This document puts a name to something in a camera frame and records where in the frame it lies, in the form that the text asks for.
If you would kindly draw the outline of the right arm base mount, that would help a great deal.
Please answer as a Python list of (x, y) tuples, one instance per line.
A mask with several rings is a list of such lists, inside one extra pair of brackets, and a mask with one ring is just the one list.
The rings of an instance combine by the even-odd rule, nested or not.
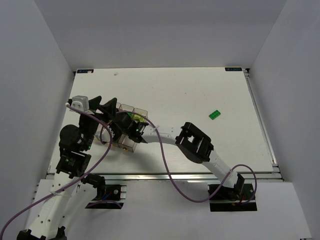
[(217, 194), (209, 200), (209, 208), (212, 213), (222, 212), (257, 212), (256, 197), (247, 202), (254, 193), (254, 187), (250, 183), (245, 183), (242, 193), (236, 195), (228, 192), (225, 187), (219, 189)]

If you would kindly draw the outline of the pale green curved lego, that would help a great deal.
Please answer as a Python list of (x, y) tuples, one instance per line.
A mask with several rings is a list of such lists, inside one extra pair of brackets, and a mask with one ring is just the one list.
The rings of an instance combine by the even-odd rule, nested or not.
[(143, 116), (138, 115), (138, 114), (134, 114), (133, 115), (133, 119), (135, 121), (139, 122), (139, 123), (145, 123), (146, 122), (145, 118)]

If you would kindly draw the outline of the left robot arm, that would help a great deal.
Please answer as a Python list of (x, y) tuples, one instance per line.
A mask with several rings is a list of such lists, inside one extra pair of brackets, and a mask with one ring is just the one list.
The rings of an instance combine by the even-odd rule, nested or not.
[(65, 240), (76, 216), (106, 189), (104, 177), (87, 169), (97, 130), (107, 128), (116, 114), (116, 98), (101, 104), (102, 97), (74, 96), (66, 107), (79, 114), (78, 125), (65, 125), (59, 133), (59, 162), (48, 196), (30, 226), (21, 230), (19, 240)]

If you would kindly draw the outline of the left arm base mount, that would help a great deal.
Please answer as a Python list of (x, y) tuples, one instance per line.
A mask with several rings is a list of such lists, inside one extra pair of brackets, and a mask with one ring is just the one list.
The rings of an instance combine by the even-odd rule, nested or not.
[(106, 183), (86, 209), (120, 210), (126, 199), (127, 186)]

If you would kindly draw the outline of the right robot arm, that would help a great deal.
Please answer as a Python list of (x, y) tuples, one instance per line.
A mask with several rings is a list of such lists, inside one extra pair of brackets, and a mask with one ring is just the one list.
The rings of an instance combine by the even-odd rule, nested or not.
[(137, 122), (133, 113), (120, 111), (112, 122), (117, 131), (135, 143), (161, 143), (176, 146), (191, 162), (206, 167), (222, 183), (219, 194), (236, 201), (242, 195), (245, 180), (241, 174), (232, 170), (218, 155), (211, 138), (191, 122), (182, 127), (156, 127), (146, 120)]

